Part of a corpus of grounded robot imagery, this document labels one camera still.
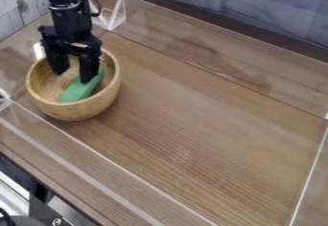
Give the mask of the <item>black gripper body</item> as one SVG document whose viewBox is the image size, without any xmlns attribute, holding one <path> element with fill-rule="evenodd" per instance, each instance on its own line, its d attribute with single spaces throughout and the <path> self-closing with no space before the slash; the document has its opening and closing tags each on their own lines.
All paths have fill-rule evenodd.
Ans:
<svg viewBox="0 0 328 226">
<path fill-rule="evenodd" d="M 99 57 L 102 41 L 93 35 L 93 18 L 101 15 L 91 12 L 87 0 L 51 0 L 53 25 L 42 25 L 42 44 L 47 57 Z"/>
</svg>

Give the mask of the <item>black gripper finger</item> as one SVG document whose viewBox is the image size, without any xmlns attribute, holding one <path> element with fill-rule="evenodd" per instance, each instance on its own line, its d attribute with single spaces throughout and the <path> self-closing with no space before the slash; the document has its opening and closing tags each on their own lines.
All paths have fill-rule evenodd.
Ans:
<svg viewBox="0 0 328 226">
<path fill-rule="evenodd" d="M 53 71 L 62 75 L 70 69 L 69 55 L 57 45 L 45 45 L 45 52 Z"/>
<path fill-rule="evenodd" d="M 91 54 L 82 54 L 79 57 L 81 81 L 87 83 L 99 74 L 101 60 Z"/>
</svg>

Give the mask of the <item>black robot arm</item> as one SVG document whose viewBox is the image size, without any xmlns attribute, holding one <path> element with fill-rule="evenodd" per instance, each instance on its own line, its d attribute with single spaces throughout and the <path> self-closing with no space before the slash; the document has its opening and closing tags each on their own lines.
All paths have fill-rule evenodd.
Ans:
<svg viewBox="0 0 328 226">
<path fill-rule="evenodd" d="M 53 26 L 42 25 L 42 44 L 53 71 L 62 75 L 71 67 L 70 56 L 79 59 L 81 81 L 98 74 L 103 42 L 93 35 L 90 0 L 49 0 Z"/>
</svg>

